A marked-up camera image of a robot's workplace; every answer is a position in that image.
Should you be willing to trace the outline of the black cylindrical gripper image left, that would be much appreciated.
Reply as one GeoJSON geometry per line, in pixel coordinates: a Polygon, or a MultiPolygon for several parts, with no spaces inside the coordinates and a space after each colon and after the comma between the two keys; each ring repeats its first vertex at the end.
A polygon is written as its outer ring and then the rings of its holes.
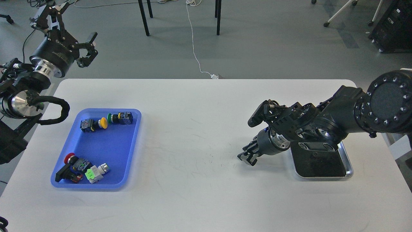
{"type": "Polygon", "coordinates": [[[78,67],[84,68],[88,67],[98,55],[94,45],[97,32],[91,33],[85,43],[67,43],[67,41],[76,40],[66,31],[63,23],[62,15],[69,6],[69,2],[56,5],[54,0],[50,0],[38,9],[33,18],[30,18],[31,28],[44,34],[44,40],[30,56],[30,62],[33,65],[40,60],[50,62],[58,69],[56,76],[58,78],[66,76],[75,60],[78,67]],[[80,57],[81,49],[87,50],[85,57],[80,57]]]}

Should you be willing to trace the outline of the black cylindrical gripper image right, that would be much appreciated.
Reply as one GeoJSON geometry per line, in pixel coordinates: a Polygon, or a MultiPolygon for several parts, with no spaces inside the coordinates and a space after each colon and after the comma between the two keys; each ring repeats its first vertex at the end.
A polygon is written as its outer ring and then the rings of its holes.
{"type": "Polygon", "coordinates": [[[290,148],[290,141],[278,134],[274,129],[265,128],[259,131],[257,139],[244,146],[243,152],[237,157],[249,166],[257,163],[262,155],[276,155],[290,148]]]}

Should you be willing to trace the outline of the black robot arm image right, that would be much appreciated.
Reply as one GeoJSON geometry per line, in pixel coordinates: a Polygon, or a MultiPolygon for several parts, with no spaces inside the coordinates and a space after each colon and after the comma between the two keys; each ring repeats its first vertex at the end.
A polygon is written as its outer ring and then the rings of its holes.
{"type": "Polygon", "coordinates": [[[238,158],[254,166],[257,158],[286,151],[296,143],[304,151],[336,152],[350,133],[407,134],[411,139],[411,70],[384,73],[362,88],[341,86],[329,99],[314,106],[290,107],[265,100],[248,120],[250,127],[267,123],[243,147],[238,158]]]}

